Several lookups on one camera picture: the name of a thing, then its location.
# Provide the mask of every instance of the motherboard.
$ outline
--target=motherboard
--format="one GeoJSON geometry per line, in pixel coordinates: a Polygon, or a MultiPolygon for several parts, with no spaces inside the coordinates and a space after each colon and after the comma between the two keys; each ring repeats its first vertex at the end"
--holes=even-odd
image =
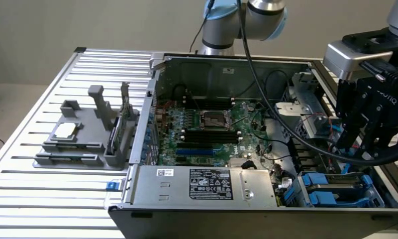
{"type": "Polygon", "coordinates": [[[262,140],[266,126],[260,106],[234,100],[163,102],[155,112],[158,165],[239,167],[247,160],[259,164],[268,149],[262,140]]]}

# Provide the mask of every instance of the power supply label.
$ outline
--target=power supply label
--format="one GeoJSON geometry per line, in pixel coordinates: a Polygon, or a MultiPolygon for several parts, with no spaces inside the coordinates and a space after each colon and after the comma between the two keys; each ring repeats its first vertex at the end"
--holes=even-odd
{"type": "Polygon", "coordinates": [[[230,170],[190,169],[188,196],[194,200],[232,200],[230,170]]]}

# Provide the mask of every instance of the floor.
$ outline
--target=floor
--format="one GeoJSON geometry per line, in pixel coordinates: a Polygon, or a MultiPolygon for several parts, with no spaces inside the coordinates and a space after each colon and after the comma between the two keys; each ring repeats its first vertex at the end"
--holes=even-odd
{"type": "Polygon", "coordinates": [[[46,87],[46,85],[0,84],[0,138],[3,141],[10,137],[46,87]]]}

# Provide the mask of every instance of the green circuit board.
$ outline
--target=green circuit board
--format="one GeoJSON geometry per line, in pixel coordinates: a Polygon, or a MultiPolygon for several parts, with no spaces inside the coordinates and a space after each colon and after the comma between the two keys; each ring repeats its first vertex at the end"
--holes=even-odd
{"type": "MultiPolygon", "coordinates": [[[[227,123],[224,127],[222,124],[215,124],[210,121],[203,121],[203,111],[185,109],[177,103],[173,103],[170,107],[159,110],[161,122],[159,122],[159,159],[158,165],[206,165],[206,166],[226,166],[227,161],[232,158],[246,158],[247,154],[256,156],[255,147],[259,144],[260,148],[267,146],[267,143],[258,139],[251,134],[250,122],[260,124],[262,116],[256,114],[256,104],[240,101],[235,102],[235,105],[226,111],[227,123]],[[188,130],[226,130],[239,131],[242,140],[234,143],[214,143],[212,156],[187,156],[183,155],[185,161],[179,162],[175,158],[179,156],[175,154],[177,143],[181,143],[182,129],[188,130]]],[[[255,130],[256,135],[266,138],[264,131],[255,130]]]]}

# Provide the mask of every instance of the blue pcie slot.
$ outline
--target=blue pcie slot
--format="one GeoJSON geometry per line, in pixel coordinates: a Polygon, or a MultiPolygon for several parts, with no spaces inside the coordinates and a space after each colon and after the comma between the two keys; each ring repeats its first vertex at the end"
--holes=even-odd
{"type": "Polygon", "coordinates": [[[214,156],[212,150],[200,150],[200,149],[177,149],[175,155],[204,155],[204,156],[214,156]]]}

